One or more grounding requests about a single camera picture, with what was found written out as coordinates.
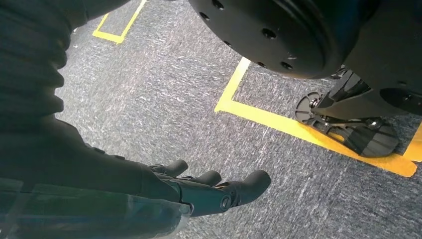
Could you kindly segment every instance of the yellow tape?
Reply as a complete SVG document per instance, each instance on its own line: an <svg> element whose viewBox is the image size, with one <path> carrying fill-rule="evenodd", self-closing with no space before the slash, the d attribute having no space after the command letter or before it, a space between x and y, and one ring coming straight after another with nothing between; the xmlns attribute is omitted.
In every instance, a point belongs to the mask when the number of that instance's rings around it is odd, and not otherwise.
<svg viewBox="0 0 422 239"><path fill-rule="evenodd" d="M411 161L422 162L422 123L403 156Z"/></svg>
<svg viewBox="0 0 422 239"><path fill-rule="evenodd" d="M109 40L109 41L113 41L117 44L122 43L124 41L124 38L126 37L127 33L129 32L130 27L133 25L133 23L135 22L136 18L139 15L139 13L141 12L143 7L145 6L145 3L146 3L146 0L141 1L141 4L136 9L135 14L133 14L132 18L130 19L129 23L124 28L123 33L120 36L100 31L100 28L102 27L102 25L104 24L104 22L106 21L106 19L108 17L108 13L106 15L104 15L104 17L102 18L100 24L98 25L96 30L93 32L93 36L103 38L103 39L106 39L106 40Z"/></svg>
<svg viewBox="0 0 422 239"><path fill-rule="evenodd" d="M416 172L417 166L408 158L408 155L416 156L416 150L422 152L422 125L408 147L405 156L393 154L388 157L375 159L360 157L337 141L296 120L233 101L233 95L249 64L250 61L245 58L240 61L215 107L216 112L224 111L237 115L404 177L411 177Z"/></svg>

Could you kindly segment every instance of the black fabric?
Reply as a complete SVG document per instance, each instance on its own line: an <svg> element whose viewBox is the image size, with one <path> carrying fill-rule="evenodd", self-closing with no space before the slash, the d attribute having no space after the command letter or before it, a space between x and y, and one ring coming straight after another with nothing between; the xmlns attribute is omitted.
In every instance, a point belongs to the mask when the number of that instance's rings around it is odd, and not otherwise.
<svg viewBox="0 0 422 239"><path fill-rule="evenodd" d="M0 1L0 178L179 201L146 165L86 147L54 117L73 28L127 1Z"/></svg>

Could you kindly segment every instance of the black robotic arm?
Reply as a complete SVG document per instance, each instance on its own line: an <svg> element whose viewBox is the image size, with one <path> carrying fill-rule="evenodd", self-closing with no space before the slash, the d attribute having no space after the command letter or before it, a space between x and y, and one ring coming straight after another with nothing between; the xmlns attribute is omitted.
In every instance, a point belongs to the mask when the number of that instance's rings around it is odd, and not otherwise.
<svg viewBox="0 0 422 239"><path fill-rule="evenodd" d="M72 30L126 2L0 2L0 239L151 238L186 215L250 203L270 185L264 171L219 185L215 171L176 178L185 162L147 166L107 155L54 117L63 110L54 92Z"/></svg>

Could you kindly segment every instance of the hole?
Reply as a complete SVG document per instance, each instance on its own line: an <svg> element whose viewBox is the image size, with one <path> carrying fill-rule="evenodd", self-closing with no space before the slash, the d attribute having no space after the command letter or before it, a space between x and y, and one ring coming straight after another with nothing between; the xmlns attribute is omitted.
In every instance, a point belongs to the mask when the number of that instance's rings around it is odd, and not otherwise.
<svg viewBox="0 0 422 239"><path fill-rule="evenodd" d="M262 29L262 34L264 34L265 37L267 37L268 39L276 39L277 35L271 31L270 29Z"/></svg>
<svg viewBox="0 0 422 239"><path fill-rule="evenodd" d="M257 62L256 64L260 65L261 67L267 68L267 66L264 65L264 63L262 63L262 62Z"/></svg>
<svg viewBox="0 0 422 239"><path fill-rule="evenodd" d="M399 84L400 86L406 87L407 83L404 81L398 81L397 84Z"/></svg>
<svg viewBox="0 0 422 239"><path fill-rule="evenodd" d="M210 18L207 16L207 15L205 15L205 13L203 13L203 12L200 12L199 13L199 15L204 19L204 20L207 20L207 21L209 21L210 20Z"/></svg>
<svg viewBox="0 0 422 239"><path fill-rule="evenodd" d="M231 47L231 44L230 44L228 41L224 41L224 43L225 43L227 46Z"/></svg>
<svg viewBox="0 0 422 239"><path fill-rule="evenodd" d="M286 68L287 70L292 70L293 66L291 66L289 63L286 63L284 61L281 62L281 65Z"/></svg>
<svg viewBox="0 0 422 239"><path fill-rule="evenodd" d="M422 94L407 91L401 88L386 88L380 91L381 97L394 107L415 115L422 115Z"/></svg>
<svg viewBox="0 0 422 239"><path fill-rule="evenodd" d="M212 0L212 4L219 10L224 10L224 6L223 4L221 4L219 1L217 0Z"/></svg>

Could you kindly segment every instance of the transparent plastic cover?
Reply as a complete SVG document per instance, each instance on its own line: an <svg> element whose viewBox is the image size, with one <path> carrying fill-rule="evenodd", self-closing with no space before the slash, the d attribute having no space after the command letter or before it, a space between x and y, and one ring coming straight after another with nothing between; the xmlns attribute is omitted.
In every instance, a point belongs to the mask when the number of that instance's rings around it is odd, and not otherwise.
<svg viewBox="0 0 422 239"><path fill-rule="evenodd" d="M127 194L0 178L0 239L168 238L186 224L188 205Z"/></svg>

